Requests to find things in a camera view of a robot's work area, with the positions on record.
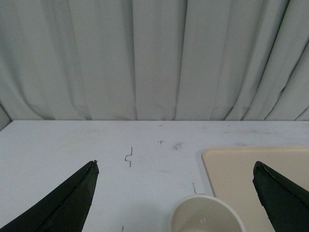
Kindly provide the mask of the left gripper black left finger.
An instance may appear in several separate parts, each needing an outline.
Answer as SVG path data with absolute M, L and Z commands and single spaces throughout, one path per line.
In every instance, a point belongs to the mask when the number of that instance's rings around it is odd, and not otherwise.
M 2 232 L 81 232 L 92 205 L 99 169 L 90 161 Z

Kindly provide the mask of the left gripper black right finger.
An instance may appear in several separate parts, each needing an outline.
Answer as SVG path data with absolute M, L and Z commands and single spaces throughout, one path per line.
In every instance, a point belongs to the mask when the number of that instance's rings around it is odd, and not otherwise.
M 253 185 L 276 232 L 309 230 L 309 192 L 266 164 L 257 161 Z

